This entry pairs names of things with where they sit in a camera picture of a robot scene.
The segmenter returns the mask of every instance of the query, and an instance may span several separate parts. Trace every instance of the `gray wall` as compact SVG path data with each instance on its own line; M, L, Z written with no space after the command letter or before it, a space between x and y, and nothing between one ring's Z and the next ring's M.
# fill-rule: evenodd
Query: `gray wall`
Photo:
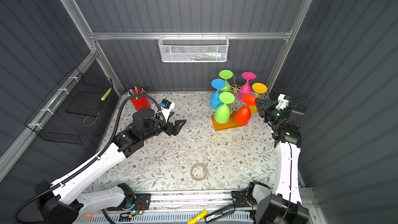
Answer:
M330 224L396 223L398 0L315 0L271 97L308 107L299 169Z
M76 0L93 32L285 32L301 0ZM157 41L99 41L124 89L213 90L222 69L266 83L282 40L232 40L226 63L163 63Z
M59 0L0 0L0 155L24 129L24 122L53 87L89 52ZM104 75L97 62L87 73ZM98 117L104 133L116 107L115 92ZM100 140L84 145L45 142L39 137L0 183L0 223L34 195L41 181L52 181L91 157ZM34 202L23 220L42 220Z
M0 155L89 52L59 0L0 0Z

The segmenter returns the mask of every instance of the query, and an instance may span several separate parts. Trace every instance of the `red pencil holder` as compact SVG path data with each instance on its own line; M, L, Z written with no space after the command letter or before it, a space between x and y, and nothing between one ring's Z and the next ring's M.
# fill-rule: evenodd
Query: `red pencil holder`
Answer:
M132 104L135 107L135 110L138 112L142 108L151 108L150 104L148 102L148 99L146 97L141 97L138 99L130 99Z

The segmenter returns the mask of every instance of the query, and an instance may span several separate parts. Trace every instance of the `black mesh basket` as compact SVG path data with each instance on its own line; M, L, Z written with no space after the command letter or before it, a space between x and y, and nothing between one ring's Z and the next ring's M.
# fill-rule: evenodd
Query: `black mesh basket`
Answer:
M45 109L37 109L25 125L44 141L83 144L92 137L96 120L112 88L108 77L79 73Z

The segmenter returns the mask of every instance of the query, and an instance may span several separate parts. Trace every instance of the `wooden board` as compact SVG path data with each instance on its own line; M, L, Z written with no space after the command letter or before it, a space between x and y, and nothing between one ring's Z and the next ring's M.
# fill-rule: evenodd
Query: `wooden board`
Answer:
M236 111L233 111L231 115L229 116L229 121L226 122L225 124L220 124L214 119L214 115L211 116L211 120L213 121L213 126L215 131L220 131L220 130L225 130L225 129L230 129L230 128L235 128L235 127L240 127L237 123L234 121Z

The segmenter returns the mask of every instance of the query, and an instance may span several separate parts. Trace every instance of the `floral pattern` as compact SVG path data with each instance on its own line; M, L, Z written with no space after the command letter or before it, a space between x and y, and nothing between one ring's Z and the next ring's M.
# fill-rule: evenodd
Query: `floral pattern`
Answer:
M127 183L134 191L172 191L246 188L252 180L274 185L276 155L270 128L254 114L247 126L214 131L210 108L211 93L151 94L161 102L175 102L170 121L186 119L177 136L165 133L145 141L144 147L115 165L94 181L86 192L109 189ZM238 109L242 104L234 103ZM135 109L127 102L118 131L132 122ZM111 120L101 148L108 142L116 114ZM191 177L197 163L206 166L202 181Z

